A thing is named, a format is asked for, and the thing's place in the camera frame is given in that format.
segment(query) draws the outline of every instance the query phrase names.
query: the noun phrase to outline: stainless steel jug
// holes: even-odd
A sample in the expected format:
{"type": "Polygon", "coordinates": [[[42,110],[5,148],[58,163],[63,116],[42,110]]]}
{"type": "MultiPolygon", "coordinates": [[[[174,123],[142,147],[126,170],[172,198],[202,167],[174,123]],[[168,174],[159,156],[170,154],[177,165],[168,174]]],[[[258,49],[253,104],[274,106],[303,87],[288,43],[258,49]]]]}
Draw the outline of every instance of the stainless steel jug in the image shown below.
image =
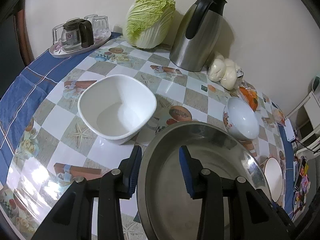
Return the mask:
{"type": "Polygon", "coordinates": [[[197,0],[183,17],[170,60],[180,68],[199,72],[215,45],[226,0],[197,0]]]}

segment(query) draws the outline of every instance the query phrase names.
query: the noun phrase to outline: green object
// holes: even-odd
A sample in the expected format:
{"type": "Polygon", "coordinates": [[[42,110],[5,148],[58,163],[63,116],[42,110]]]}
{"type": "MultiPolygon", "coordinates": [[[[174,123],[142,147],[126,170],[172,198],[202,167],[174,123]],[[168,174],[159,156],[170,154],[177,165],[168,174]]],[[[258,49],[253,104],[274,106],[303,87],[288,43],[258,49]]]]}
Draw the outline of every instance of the green object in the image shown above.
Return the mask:
{"type": "Polygon", "coordinates": [[[174,11],[174,0],[135,0],[127,13],[123,35],[132,46],[151,49],[166,37],[174,11]]]}

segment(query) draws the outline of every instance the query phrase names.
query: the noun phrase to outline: metal bowl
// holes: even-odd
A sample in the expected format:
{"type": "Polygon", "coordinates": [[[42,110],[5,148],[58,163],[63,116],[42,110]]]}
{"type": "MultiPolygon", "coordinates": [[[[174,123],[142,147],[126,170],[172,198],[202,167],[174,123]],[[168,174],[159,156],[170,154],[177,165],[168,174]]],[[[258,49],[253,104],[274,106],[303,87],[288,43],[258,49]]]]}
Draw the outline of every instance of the metal bowl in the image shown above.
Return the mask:
{"type": "MultiPolygon", "coordinates": [[[[245,177],[271,199],[267,180],[250,153],[223,130],[203,122],[178,122],[151,141],[140,165],[137,202],[148,240],[195,240],[201,200],[187,193],[179,164],[179,148],[219,176],[245,177]]],[[[225,239],[229,235],[228,199],[224,198],[225,239]]]]}

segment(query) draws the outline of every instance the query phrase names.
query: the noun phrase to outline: glass teapot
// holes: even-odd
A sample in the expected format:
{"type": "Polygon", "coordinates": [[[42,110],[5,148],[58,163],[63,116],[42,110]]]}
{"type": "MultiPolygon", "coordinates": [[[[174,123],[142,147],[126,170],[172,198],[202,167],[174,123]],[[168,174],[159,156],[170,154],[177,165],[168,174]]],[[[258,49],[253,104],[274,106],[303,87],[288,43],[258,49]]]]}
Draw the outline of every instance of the glass teapot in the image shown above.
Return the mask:
{"type": "Polygon", "coordinates": [[[66,52],[88,48],[93,45],[93,32],[90,21],[75,19],[63,25],[62,49],[66,52]]]}

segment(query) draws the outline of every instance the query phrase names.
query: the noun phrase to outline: tablecloth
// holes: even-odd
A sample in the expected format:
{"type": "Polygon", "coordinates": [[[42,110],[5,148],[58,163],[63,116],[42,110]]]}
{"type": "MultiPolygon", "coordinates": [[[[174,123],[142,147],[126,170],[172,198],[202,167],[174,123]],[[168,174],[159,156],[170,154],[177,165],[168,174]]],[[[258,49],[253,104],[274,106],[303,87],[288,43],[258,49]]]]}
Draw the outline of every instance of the tablecloth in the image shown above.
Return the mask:
{"type": "MultiPolygon", "coordinates": [[[[13,83],[0,102],[9,112],[6,116],[0,105],[1,129],[5,135],[1,153],[6,167],[9,166],[5,187],[0,192],[0,206],[22,237],[28,239],[33,235],[72,182],[66,178],[70,165],[97,168],[104,174],[118,167],[134,145],[140,145],[144,151],[156,133],[173,122],[198,120],[224,129],[224,106],[229,97],[239,96],[239,92],[227,91],[208,80],[206,69],[193,73],[178,68],[169,60],[169,49],[166,45],[149,50],[136,49],[121,36],[89,55],[83,54],[82,59],[79,55],[65,60],[50,59],[50,64],[44,64],[42,57],[48,53],[45,52],[13,83]],[[153,118],[138,135],[121,146],[94,134],[77,111],[77,100],[88,81],[116,73],[141,81],[157,98],[153,118]],[[18,103],[10,100],[11,97],[16,97],[18,103]]],[[[247,82],[242,86],[254,89],[247,82]]],[[[259,164],[268,157],[275,157],[286,178],[285,150],[272,115],[272,102],[259,91],[257,95],[255,114],[259,136],[243,145],[259,164]]],[[[284,179],[278,200],[282,206],[291,205],[284,201],[286,190],[284,179]]],[[[144,240],[146,236],[137,215],[136,195],[129,201],[121,201],[120,205],[126,239],[144,240]]],[[[92,223],[95,237],[96,220],[92,223]]]]}

